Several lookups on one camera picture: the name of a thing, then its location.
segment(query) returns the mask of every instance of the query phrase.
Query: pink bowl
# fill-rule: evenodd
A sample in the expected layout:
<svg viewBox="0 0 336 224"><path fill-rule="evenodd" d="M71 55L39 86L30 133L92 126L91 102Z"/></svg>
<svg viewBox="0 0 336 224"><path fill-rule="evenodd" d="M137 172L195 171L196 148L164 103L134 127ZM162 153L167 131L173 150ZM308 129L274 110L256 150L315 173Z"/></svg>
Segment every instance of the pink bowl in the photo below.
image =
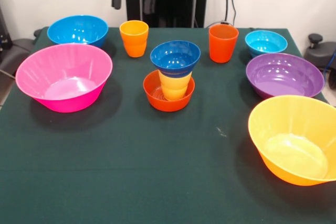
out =
<svg viewBox="0 0 336 224"><path fill-rule="evenodd" d="M17 69L16 84L53 111L75 112L95 102L111 72L112 60L100 48L61 44L29 56Z"/></svg>

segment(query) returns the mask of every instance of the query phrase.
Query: purple bowl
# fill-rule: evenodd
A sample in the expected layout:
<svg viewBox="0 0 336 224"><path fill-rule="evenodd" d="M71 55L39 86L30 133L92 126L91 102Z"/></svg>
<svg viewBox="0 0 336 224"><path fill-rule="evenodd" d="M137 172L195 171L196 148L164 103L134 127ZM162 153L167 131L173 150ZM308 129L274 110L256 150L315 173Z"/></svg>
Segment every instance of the purple bowl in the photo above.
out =
<svg viewBox="0 0 336 224"><path fill-rule="evenodd" d="M289 54L257 56L248 63L246 75L262 98L285 94L313 97L324 87L323 75L317 67Z"/></svg>

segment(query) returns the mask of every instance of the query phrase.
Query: floor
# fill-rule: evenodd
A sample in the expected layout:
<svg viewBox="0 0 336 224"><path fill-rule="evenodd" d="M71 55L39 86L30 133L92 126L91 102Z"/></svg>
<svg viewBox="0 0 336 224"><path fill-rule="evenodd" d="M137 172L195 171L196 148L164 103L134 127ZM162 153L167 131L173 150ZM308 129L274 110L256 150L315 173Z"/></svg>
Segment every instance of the floor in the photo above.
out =
<svg viewBox="0 0 336 224"><path fill-rule="evenodd" d="M14 80L8 78L0 73L0 110L2 106L5 104L5 101L12 89L14 84ZM336 90L331 90L329 85L326 83L322 93L325 99L334 107L336 107Z"/></svg>

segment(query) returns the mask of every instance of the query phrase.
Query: blue bowl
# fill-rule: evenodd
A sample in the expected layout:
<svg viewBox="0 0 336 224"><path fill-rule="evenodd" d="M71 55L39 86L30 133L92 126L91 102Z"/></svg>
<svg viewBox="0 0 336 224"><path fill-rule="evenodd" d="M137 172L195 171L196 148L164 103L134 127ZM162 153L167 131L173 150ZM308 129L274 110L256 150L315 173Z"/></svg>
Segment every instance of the blue bowl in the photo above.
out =
<svg viewBox="0 0 336 224"><path fill-rule="evenodd" d="M286 39L273 31L252 31L245 37L245 43L252 58L274 52L282 52L287 48Z"/></svg>
<svg viewBox="0 0 336 224"><path fill-rule="evenodd" d="M173 78L187 76L201 57L194 43L174 40L162 43L151 52L152 63L165 75Z"/></svg>
<svg viewBox="0 0 336 224"><path fill-rule="evenodd" d="M81 43L102 47L109 26L101 18L76 15L60 19L48 28L49 39L56 44Z"/></svg>

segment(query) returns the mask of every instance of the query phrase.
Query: green cloth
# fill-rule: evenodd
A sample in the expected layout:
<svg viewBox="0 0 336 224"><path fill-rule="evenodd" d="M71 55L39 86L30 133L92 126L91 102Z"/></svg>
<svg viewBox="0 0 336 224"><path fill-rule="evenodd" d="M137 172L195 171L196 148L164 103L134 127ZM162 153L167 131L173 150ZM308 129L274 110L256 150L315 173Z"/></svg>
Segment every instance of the green cloth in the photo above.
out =
<svg viewBox="0 0 336 224"><path fill-rule="evenodd" d="M286 29L273 30L299 55ZM216 64L207 29L150 29L145 55L133 59L111 28L112 75L77 113L50 111L14 86L0 111L1 223L335 223L335 183L279 180L250 140L248 116L262 99L245 76L249 31L239 30L231 61ZM175 39L202 56L189 105L164 113L142 82L155 69L151 50ZM35 50L50 45L45 28Z"/></svg>

